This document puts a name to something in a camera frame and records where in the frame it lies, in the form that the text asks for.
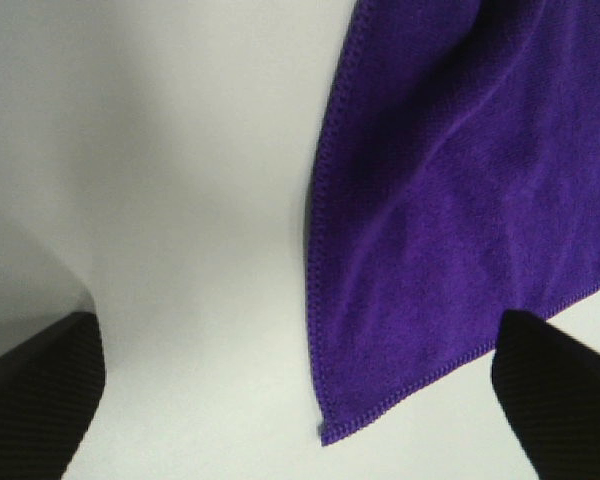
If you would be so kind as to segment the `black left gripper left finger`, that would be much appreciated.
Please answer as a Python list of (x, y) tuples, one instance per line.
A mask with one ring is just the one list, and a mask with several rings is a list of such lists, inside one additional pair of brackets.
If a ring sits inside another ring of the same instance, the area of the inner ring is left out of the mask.
[(0, 479), (59, 479), (100, 403), (98, 318), (75, 312), (0, 356)]

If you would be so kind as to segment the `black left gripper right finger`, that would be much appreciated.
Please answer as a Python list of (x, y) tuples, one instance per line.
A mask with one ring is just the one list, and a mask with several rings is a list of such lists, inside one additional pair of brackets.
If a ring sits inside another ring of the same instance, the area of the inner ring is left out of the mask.
[(600, 479), (600, 354), (527, 311), (502, 317), (491, 382), (541, 479)]

